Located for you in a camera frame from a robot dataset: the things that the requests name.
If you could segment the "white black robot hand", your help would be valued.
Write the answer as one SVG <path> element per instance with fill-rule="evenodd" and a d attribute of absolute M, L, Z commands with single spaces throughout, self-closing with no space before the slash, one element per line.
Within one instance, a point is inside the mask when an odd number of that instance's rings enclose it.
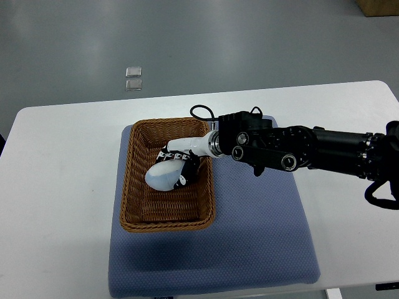
<path fill-rule="evenodd" d="M 181 167 L 178 180 L 173 188 L 179 189 L 193 183 L 200 166 L 200 157 L 215 158 L 215 134 L 204 137 L 178 138 L 170 140 L 157 156 L 157 161 L 180 160 Z"/>

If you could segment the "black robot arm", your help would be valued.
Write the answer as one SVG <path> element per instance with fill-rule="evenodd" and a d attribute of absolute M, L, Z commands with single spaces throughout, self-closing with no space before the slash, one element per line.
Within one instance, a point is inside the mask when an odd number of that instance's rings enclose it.
<path fill-rule="evenodd" d="M 368 179 L 368 203 L 389 210 L 398 209 L 398 122 L 386 125 L 386 132 L 349 133 L 322 127 L 274 127 L 259 107 L 208 119 L 212 129 L 204 137 L 171 140 L 159 152 L 156 162 L 173 158 L 189 161 L 183 171 L 182 187 L 193 179 L 202 156 L 233 160 L 250 165 L 259 177 L 266 168 L 292 172 L 299 168 L 321 169 Z"/>

